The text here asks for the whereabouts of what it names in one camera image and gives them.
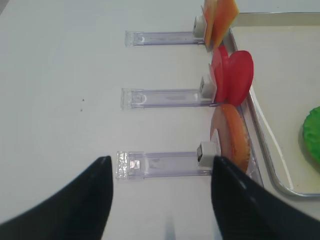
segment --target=tomato slice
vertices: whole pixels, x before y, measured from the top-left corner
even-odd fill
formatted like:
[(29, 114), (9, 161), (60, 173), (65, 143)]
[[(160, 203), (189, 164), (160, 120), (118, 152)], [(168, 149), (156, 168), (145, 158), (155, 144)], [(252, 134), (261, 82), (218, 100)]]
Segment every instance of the tomato slice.
[(213, 51), (210, 74), (216, 83), (215, 103), (222, 103), (227, 98), (229, 56), (225, 46), (219, 46)]
[(249, 52), (236, 51), (228, 62), (227, 102), (240, 105), (248, 95), (254, 78), (254, 61)]

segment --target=tray rim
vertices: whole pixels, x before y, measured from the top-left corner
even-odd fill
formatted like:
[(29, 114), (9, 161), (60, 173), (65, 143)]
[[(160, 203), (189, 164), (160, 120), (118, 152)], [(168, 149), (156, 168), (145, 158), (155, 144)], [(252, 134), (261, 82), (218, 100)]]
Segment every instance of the tray rim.
[[(270, 27), (270, 26), (320, 26), (320, 12), (243, 12), (240, 13), (228, 30), (223, 44), (231, 52), (238, 50), (232, 28), (234, 27)], [(271, 176), (271, 182), (283, 193), (303, 198), (320, 198), (320, 192), (302, 193), (285, 186), (276, 172), (271, 151), (267, 144), (262, 121), (259, 117), (257, 102), (254, 98), (254, 90), (250, 89), (245, 102), (248, 105), (253, 125), (259, 140), (259, 145), (264, 156), (267, 171)]]

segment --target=fruit slice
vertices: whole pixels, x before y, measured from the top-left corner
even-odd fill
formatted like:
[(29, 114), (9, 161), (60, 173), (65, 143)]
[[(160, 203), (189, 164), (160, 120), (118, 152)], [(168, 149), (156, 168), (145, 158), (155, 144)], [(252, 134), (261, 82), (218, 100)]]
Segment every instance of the fruit slice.
[(219, 47), (228, 28), (239, 14), (235, 0), (217, 0), (211, 39), (213, 49)]
[(212, 29), (214, 26), (216, 9), (217, 0), (204, 0), (203, 15), (206, 21), (204, 43), (207, 48), (211, 45)]
[(225, 46), (220, 46), (213, 51), (210, 67), (211, 79), (216, 83), (216, 95), (214, 102), (223, 103), (228, 90), (228, 61), (229, 56)]
[(219, 135), (221, 155), (246, 172), (250, 159), (249, 136), (235, 106), (222, 104), (215, 108), (211, 120), (210, 139), (215, 129)]
[(312, 109), (305, 118), (303, 140), (311, 156), (320, 164), (320, 106)]
[(228, 87), (226, 100), (240, 105), (248, 95), (254, 78), (254, 61), (249, 52), (236, 51), (228, 61)]

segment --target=white table surface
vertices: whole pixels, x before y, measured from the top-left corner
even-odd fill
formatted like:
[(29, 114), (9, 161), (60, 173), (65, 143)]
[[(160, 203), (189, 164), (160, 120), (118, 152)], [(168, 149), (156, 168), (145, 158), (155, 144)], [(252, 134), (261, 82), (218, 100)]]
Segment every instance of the white table surface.
[[(189, 31), (202, 3), (8, 2), (0, 15), (0, 223), (53, 195), (99, 156), (192, 151), (209, 139), (212, 108), (120, 108), (123, 87), (198, 87), (211, 60), (203, 46), (126, 48), (124, 33)], [(320, 12), (317, 0), (237, 4), (241, 12)], [(279, 195), (260, 170), (267, 189), (320, 219), (318, 201)], [(115, 181), (103, 239), (218, 239), (214, 222), (209, 177)]]

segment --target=green object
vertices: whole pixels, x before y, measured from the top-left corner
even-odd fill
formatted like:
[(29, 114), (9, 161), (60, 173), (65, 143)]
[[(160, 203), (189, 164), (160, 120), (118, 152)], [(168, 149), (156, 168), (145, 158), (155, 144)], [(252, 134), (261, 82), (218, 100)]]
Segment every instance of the green object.
[(303, 140), (311, 156), (320, 164), (320, 106), (312, 109), (305, 118)]

